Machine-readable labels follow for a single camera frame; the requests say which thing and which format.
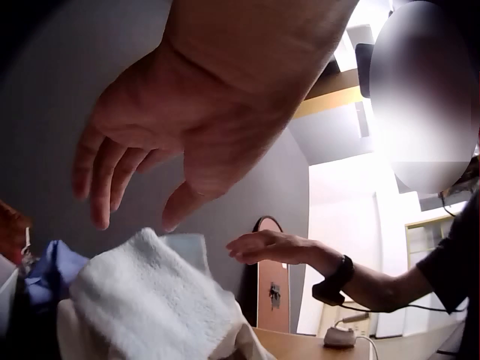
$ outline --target white cable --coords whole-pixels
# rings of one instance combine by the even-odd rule
[[[360,337],[361,337],[362,339],[366,339],[366,340],[368,340],[368,341],[370,342],[370,344],[373,346],[373,350],[375,351],[375,357],[376,357],[376,359],[377,359],[377,360],[380,360],[380,359],[378,358],[377,346],[375,345],[375,343],[373,342],[373,340],[370,339],[369,337],[362,336],[362,335],[357,336],[357,339],[360,338]]]

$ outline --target black sleeve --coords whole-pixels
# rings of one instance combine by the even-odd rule
[[[453,221],[448,236],[417,263],[445,309],[451,313],[468,296],[478,273],[479,192]]]

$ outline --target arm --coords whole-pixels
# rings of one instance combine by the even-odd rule
[[[305,263],[325,277],[338,268],[342,254],[319,241],[311,242],[312,251],[305,253]],[[343,291],[355,302],[369,309],[391,312],[432,292],[432,287],[417,267],[393,277],[365,266],[354,264],[353,278]]]
[[[358,0],[175,0],[159,46],[93,108],[72,170],[109,225],[132,174],[183,154],[172,231],[225,194],[272,146],[328,63]]]
[[[340,265],[342,254],[319,241],[274,231],[246,234],[227,245],[230,256],[246,264],[273,260],[288,264],[308,264],[325,277]],[[392,277],[354,264],[355,274],[342,289],[358,304],[369,309],[391,312],[432,292],[432,287],[414,267]]]

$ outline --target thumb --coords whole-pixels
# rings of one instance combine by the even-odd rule
[[[178,224],[207,202],[207,198],[196,192],[184,181],[167,200],[162,215],[162,226],[167,232],[172,232]]]

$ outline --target gray wall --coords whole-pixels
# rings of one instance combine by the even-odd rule
[[[360,137],[355,104],[307,115],[288,126],[309,165],[371,153],[370,137]]]
[[[96,231],[88,205],[70,189],[74,146],[95,98],[126,66],[155,48],[168,2],[79,0],[58,11],[25,47],[0,88],[0,198],[31,216],[34,247],[52,239],[92,256],[144,226],[158,233],[163,203],[182,177],[181,159],[134,176],[108,230]],[[242,265],[224,246],[263,215],[285,232],[308,229],[308,164],[286,130],[264,159],[223,198],[189,217],[177,232],[207,239],[210,267],[238,293]],[[291,328],[300,312],[304,266],[291,268]]]

